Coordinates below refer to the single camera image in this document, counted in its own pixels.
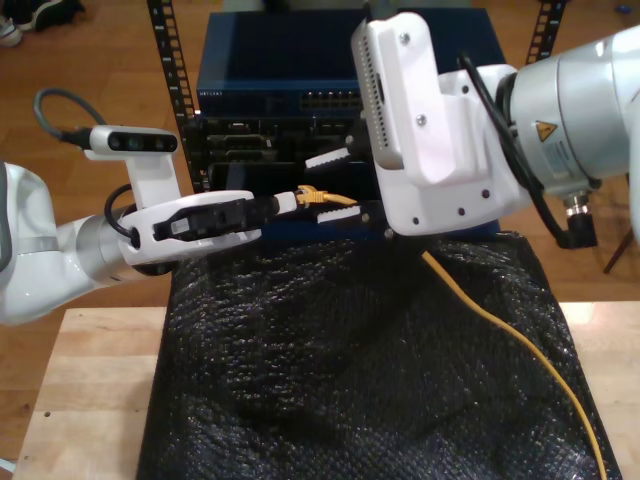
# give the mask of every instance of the metal rack post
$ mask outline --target metal rack post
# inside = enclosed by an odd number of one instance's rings
[[[164,78],[167,82],[173,114],[182,141],[182,150],[187,159],[191,184],[196,193],[203,192],[200,175],[193,171],[191,151],[187,142],[185,127],[195,118],[195,107],[191,96],[191,86],[184,63],[178,25],[171,0],[147,0],[153,33],[158,46]]]
[[[527,65],[551,56],[566,4],[567,0],[542,0],[540,2],[540,12],[536,19],[536,27],[533,30],[533,38],[527,54]]]

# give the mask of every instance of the vent slot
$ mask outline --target vent slot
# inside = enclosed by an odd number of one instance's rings
[[[380,149],[387,148],[389,146],[389,139],[387,137],[384,117],[382,116],[382,104],[384,103],[384,97],[382,96],[383,92],[381,90],[382,82],[380,81],[380,75],[373,69],[371,50],[369,49],[369,41],[367,40],[366,34],[360,41],[360,57],[362,59],[364,74],[366,77],[368,101],[370,103],[371,110],[374,112],[374,127],[376,138],[378,140],[378,147]]]

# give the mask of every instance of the yellow warning sticker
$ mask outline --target yellow warning sticker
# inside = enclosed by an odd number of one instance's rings
[[[536,129],[538,130],[538,138],[540,139],[541,142],[544,142],[547,138],[549,138],[551,134],[556,131],[556,128],[558,128],[558,126],[554,125],[553,123],[539,122],[539,121],[536,122]]]

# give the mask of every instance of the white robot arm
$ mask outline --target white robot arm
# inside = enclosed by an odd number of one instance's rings
[[[593,246],[588,194],[631,170],[640,234],[640,27],[518,72],[476,70],[462,55],[463,70],[438,76],[429,28],[412,13],[363,22],[352,50],[385,213],[398,233],[467,228],[533,201],[561,247]],[[567,231],[543,192],[565,200]]]
[[[475,69],[461,55],[461,70],[438,75],[428,26],[411,13],[363,22],[352,50],[384,213],[396,233],[469,228],[533,202],[562,248],[593,246],[588,194],[601,180],[630,172],[640,235],[640,27],[520,71]],[[252,242],[277,215],[344,199],[310,187],[267,199],[247,191],[181,197],[173,134],[108,125],[58,132],[36,113],[46,130],[90,160],[124,160],[131,186],[114,192],[104,215],[56,227],[42,180],[1,165],[0,323],[37,318],[96,288],[141,278],[149,266]],[[330,167],[346,152],[310,159],[308,168]],[[112,212],[128,188],[135,208]],[[543,193],[565,200],[568,230]],[[350,215],[361,211],[318,220]]]

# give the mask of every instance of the wooden floor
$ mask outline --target wooden floor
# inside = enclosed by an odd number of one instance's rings
[[[89,163],[46,135],[31,110],[35,92],[47,86],[73,90],[112,123],[175,130],[155,41],[143,0],[85,0],[88,14],[72,26],[27,35],[15,49],[0,49],[0,156],[40,175],[54,200],[58,223],[99,212],[104,199],[126,183],[124,165]],[[207,13],[221,1],[178,0],[176,14],[185,62],[195,86]],[[640,9],[638,0],[626,1]],[[487,7],[508,62],[523,64],[539,7],[535,0],[477,0]],[[615,1],[572,0],[556,52],[640,23],[614,13]],[[47,112],[63,127],[86,125],[86,115],[51,99]],[[183,193],[190,191],[184,158],[178,157]],[[634,246],[610,276],[602,267],[628,229],[627,188],[622,179],[596,196],[601,246],[564,252],[555,247],[531,210],[503,221],[528,236],[561,301],[639,300],[640,261]],[[163,306],[169,278],[94,292],[69,307]],[[16,459],[62,319],[63,309],[18,328],[0,328],[0,458]]]
[[[640,302],[560,306],[620,471],[637,480]],[[161,307],[67,310],[16,480],[135,478],[164,315]]]

